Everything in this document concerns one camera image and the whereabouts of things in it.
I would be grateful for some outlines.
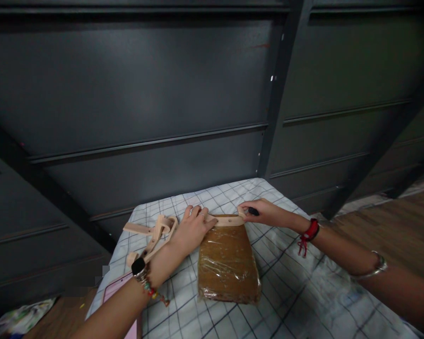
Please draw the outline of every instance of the smartphone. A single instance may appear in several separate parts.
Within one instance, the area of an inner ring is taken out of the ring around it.
[[[111,282],[107,287],[105,287],[104,298],[102,299],[102,303],[105,303],[112,295],[116,293],[129,279],[133,278],[132,272],[129,272],[113,282]],[[141,339],[141,316],[133,323],[127,335],[124,339]]]

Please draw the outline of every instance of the floor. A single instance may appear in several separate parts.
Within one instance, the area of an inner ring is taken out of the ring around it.
[[[338,216],[334,230],[424,277],[424,191]]]
[[[424,191],[338,216],[332,227],[382,253],[388,263],[424,277]],[[83,323],[95,292],[91,289],[85,297],[60,298],[24,339],[69,338]]]
[[[59,298],[39,323],[24,335],[24,339],[70,338],[83,324],[96,291],[97,288],[90,289],[84,297]]]

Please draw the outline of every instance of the bracelet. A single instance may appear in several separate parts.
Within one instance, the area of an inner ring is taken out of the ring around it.
[[[140,284],[143,285],[143,293],[147,291],[148,295],[152,299],[159,297],[160,301],[165,304],[165,307],[168,307],[168,305],[170,304],[170,301],[163,294],[159,294],[157,292],[157,289],[151,286],[151,282],[149,281],[149,277],[147,276],[148,274],[149,274],[149,263],[146,263],[144,268],[139,273],[134,274],[134,277]]]
[[[317,222],[317,219],[311,219],[311,225],[308,228],[308,230],[303,233],[303,235],[300,237],[300,241],[297,243],[297,245],[300,246],[300,249],[298,250],[298,255],[301,254],[302,249],[305,249],[305,253],[303,255],[304,258],[306,258],[306,251],[308,249],[308,242],[313,240],[317,234],[319,233],[320,227],[319,223]]]
[[[388,269],[388,263],[386,262],[385,258],[382,255],[378,254],[376,251],[372,251],[372,252],[378,256],[378,264],[377,266],[375,266],[375,270],[365,275],[351,275],[350,278],[352,278],[353,280],[366,279],[371,276],[377,275],[380,272],[385,272]]]

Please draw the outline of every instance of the hand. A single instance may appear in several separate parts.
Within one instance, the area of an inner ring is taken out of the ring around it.
[[[204,218],[208,212],[207,207],[201,209],[201,206],[196,206],[195,208],[187,206],[185,209],[184,218],[182,218],[170,240],[174,245],[173,247],[179,250],[184,257],[199,246],[206,233],[218,222],[217,219],[213,219],[205,223]]]
[[[259,199],[240,204],[244,210],[253,207],[258,210],[259,216],[247,214],[244,221],[266,224],[274,227],[288,227],[297,233],[304,233],[310,222],[302,216],[288,212],[277,205],[272,204],[267,199]]]

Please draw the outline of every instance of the brown block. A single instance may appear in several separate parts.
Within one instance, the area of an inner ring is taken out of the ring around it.
[[[244,225],[214,227],[206,234],[199,249],[198,294],[239,304],[259,302],[261,282]]]

